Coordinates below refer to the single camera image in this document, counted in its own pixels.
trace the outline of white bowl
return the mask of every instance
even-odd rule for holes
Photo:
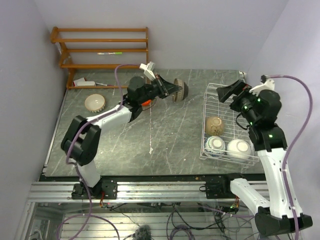
[[[211,136],[204,140],[203,150],[208,157],[221,158],[222,155],[225,154],[226,144],[220,137]]]
[[[100,94],[92,94],[85,99],[84,106],[90,112],[98,113],[105,108],[106,100]]]
[[[242,139],[234,139],[226,146],[226,154],[229,158],[238,163],[245,163],[251,154],[250,145]]]

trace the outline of white wire dish rack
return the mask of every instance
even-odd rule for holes
[[[236,124],[237,112],[230,109],[229,105],[232,102],[232,98],[228,98],[224,103],[219,102],[217,88],[226,87],[225,85],[209,83],[206,88],[204,96],[204,106],[203,106],[203,123],[202,123],[202,143],[201,143],[201,153],[200,159],[211,159],[214,160],[215,164],[217,161],[224,161],[226,163],[237,164],[241,166],[241,173],[245,172],[250,167],[254,166],[260,161],[257,153],[255,152],[254,145],[250,141],[249,134],[247,130],[240,128]],[[224,122],[224,131],[219,137],[224,141],[225,146],[229,144],[230,141],[234,139],[241,139],[246,141],[251,148],[251,155],[246,155],[248,159],[244,160],[240,157],[229,157],[227,155],[227,150],[221,150],[224,154],[214,153],[211,156],[210,148],[205,147],[205,141],[210,137],[209,134],[205,133],[205,124],[208,117],[218,116]],[[248,125],[247,121],[242,117],[238,117],[238,123],[246,127]]]

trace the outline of gray marble tabletop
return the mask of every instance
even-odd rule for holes
[[[208,83],[229,85],[236,81],[235,70],[159,69],[155,71],[173,82],[184,80],[189,95],[182,102],[172,97],[157,99],[155,105],[133,122],[119,125],[100,137],[95,157],[97,170],[105,176],[145,175],[200,175],[239,172],[241,166],[214,160],[201,160],[204,93]],[[140,70],[120,70],[118,78],[127,85],[133,76],[142,76]],[[86,77],[89,81],[115,84],[113,71],[78,72],[75,79]],[[46,176],[75,176],[71,166],[66,165],[66,155],[61,141],[72,121],[81,115],[93,116],[84,105],[91,94],[101,94],[106,99],[105,110],[113,108],[121,99],[118,89],[69,90],[62,106],[56,135],[46,169]],[[260,163],[247,173],[263,173]]]

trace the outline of gray wall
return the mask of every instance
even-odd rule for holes
[[[303,80],[313,94],[311,120],[289,157],[289,168],[305,214],[312,215],[314,227],[303,231],[304,239],[319,239],[320,224],[320,1],[290,0],[248,71],[248,81],[259,83],[260,75],[292,75]],[[282,109],[277,123],[283,128],[288,143],[302,126],[308,97],[298,83],[276,79]]]
[[[288,0],[35,0],[47,27],[149,27],[157,68],[247,71]]]
[[[0,233],[14,239],[50,144],[65,78],[33,1],[0,7]]]

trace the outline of wooden rack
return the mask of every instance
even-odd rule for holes
[[[143,32],[145,38],[62,38],[61,32]],[[53,27],[50,40],[53,44],[59,43],[61,57],[59,66],[68,69],[67,89],[110,89],[117,86],[73,86],[76,69],[115,69],[119,64],[76,64],[72,61],[70,53],[99,53],[124,52],[145,53],[145,63],[149,62],[148,28],[58,28]],[[145,48],[67,48],[66,43],[145,43]],[[139,66],[123,66],[124,69],[137,69]]]

